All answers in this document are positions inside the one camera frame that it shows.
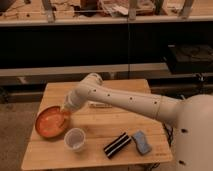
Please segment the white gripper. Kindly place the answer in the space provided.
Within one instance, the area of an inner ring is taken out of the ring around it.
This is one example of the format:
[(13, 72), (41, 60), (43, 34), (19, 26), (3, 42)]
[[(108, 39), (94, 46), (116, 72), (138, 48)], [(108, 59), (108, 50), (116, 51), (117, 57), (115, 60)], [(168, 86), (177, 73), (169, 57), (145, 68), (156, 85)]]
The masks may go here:
[(71, 112), (76, 112), (84, 105), (84, 100), (75, 92), (70, 91), (63, 102), (62, 108)]

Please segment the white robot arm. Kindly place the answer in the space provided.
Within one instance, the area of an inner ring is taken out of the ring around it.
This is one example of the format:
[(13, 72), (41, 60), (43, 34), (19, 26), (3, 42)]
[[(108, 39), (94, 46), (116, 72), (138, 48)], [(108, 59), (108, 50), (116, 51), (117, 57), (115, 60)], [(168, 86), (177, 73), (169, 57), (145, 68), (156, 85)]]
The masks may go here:
[(177, 129), (175, 171), (213, 171), (213, 95), (187, 99), (104, 87), (88, 74), (65, 96), (63, 109), (80, 110), (87, 101), (109, 104)]

